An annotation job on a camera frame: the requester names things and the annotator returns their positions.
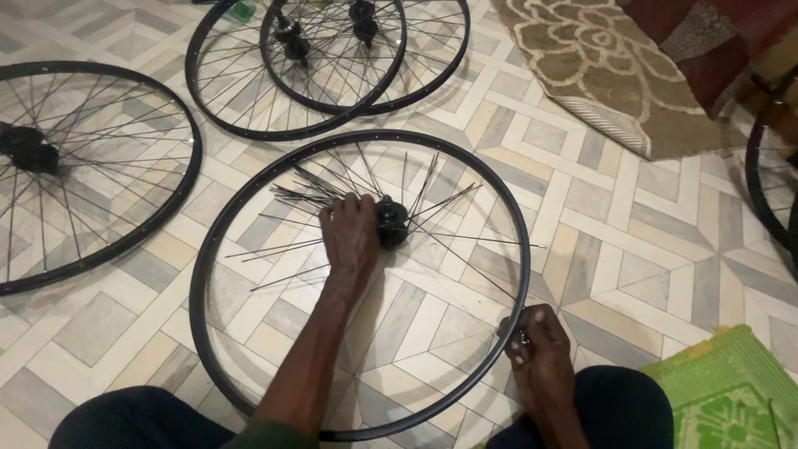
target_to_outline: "hub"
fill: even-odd
[[[0,154],[10,157],[20,170],[58,173],[58,150],[44,140],[45,135],[38,129],[0,122]]]
[[[355,0],[350,7],[350,18],[354,22],[353,34],[370,49],[379,29],[374,21],[374,4],[366,0]]]
[[[310,44],[307,39],[302,38],[302,27],[299,22],[283,16],[279,8],[277,9],[275,38],[283,43],[286,58],[291,61],[299,61],[302,67],[307,69],[307,54],[310,52]]]
[[[389,195],[377,202],[377,230],[380,235],[380,246],[394,249],[407,239],[407,209],[394,203]]]

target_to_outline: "floral pattern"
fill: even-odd
[[[547,94],[627,148],[658,159],[744,142],[709,120],[674,62],[614,0],[493,2]],[[646,148],[634,147],[635,133]]]

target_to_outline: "loose spoke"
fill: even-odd
[[[261,288],[265,288],[265,287],[268,287],[270,285],[277,284],[278,282],[281,282],[283,280],[288,280],[288,279],[291,279],[292,277],[300,276],[300,275],[303,275],[303,274],[305,274],[307,272],[312,272],[312,271],[318,270],[320,268],[329,267],[329,266],[330,266],[330,264],[324,264],[324,265],[322,265],[320,267],[311,268],[311,269],[305,270],[303,272],[298,272],[297,274],[294,274],[294,275],[291,275],[291,276],[286,276],[286,277],[283,277],[282,279],[277,279],[277,280],[275,280],[273,282],[270,282],[268,284],[259,285],[259,286],[255,287],[255,288],[253,288],[252,290],[250,290],[250,292],[254,292],[255,290],[260,290]]]

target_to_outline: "green object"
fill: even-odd
[[[238,0],[233,6],[227,10],[226,14],[241,23],[249,22],[252,14],[255,13],[255,5],[248,0]]]
[[[640,370],[665,391],[679,449],[788,449],[798,385],[745,325]]]

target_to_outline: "red fabric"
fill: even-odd
[[[677,66],[698,102],[710,111],[738,74],[798,24],[798,0],[702,0],[726,16],[737,34]],[[657,44],[663,43],[699,0],[632,0],[623,9]]]
[[[699,57],[680,61],[676,66],[687,78],[698,104],[710,111],[724,89],[748,63],[742,39],[737,36]]]
[[[623,10],[643,33],[661,44],[685,19],[696,1],[671,0],[663,5],[660,0],[633,0]]]

